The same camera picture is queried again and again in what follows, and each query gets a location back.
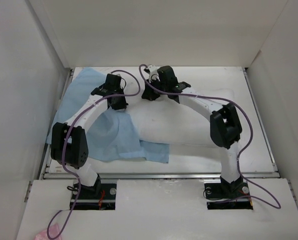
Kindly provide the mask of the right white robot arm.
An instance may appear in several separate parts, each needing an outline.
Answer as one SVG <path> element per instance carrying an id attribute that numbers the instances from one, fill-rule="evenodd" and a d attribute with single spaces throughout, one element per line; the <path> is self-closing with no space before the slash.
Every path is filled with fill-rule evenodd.
<path id="1" fill-rule="evenodd" d="M 243 180 L 238 171 L 238 141 L 241 138 L 242 125 L 235 106 L 215 102 L 218 97 L 200 95 L 187 82 L 179 82 L 170 66 L 156 67 L 140 65 L 140 75 L 149 74 L 145 80 L 143 99 L 154 101 L 161 95 L 167 96 L 178 104 L 187 106 L 202 115 L 210 123 L 212 142 L 227 150 L 228 159 L 221 161 L 220 191 L 226 197 L 232 197 L 239 190 Z"/>

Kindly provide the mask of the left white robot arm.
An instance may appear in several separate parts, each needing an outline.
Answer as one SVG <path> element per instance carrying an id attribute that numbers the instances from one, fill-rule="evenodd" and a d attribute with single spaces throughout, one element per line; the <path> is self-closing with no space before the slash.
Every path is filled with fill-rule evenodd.
<path id="1" fill-rule="evenodd" d="M 87 162 L 86 134 L 108 108 L 126 109 L 128 103 L 121 81 L 121 75 L 107 74 L 105 82 L 91 92 L 85 104 L 71 118 L 52 127 L 51 158 L 78 180 L 76 191 L 83 191 L 92 199 L 100 195 L 101 178 Z"/>

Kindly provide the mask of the light blue pillowcase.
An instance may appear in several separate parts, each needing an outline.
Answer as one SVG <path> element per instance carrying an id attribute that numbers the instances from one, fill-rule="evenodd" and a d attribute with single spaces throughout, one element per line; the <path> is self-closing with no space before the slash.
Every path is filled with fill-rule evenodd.
<path id="1" fill-rule="evenodd" d="M 53 123 L 71 118 L 86 103 L 91 91 L 104 82 L 104 74 L 84 68 L 67 88 Z M 169 145 L 142 141 L 131 116 L 123 111 L 106 110 L 92 124 L 86 138 L 89 157 L 99 161 L 142 157 L 163 164 L 169 161 Z"/>

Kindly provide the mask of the white pillow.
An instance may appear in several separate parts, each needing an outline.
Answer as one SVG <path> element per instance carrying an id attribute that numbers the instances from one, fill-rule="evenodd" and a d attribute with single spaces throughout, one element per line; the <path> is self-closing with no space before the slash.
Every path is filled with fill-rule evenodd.
<path id="1" fill-rule="evenodd" d="M 195 110 L 166 95 L 154 101 L 143 99 L 144 83 L 136 96 L 128 96 L 126 112 L 131 116 L 143 141 L 215 147 L 210 137 L 210 123 Z"/>

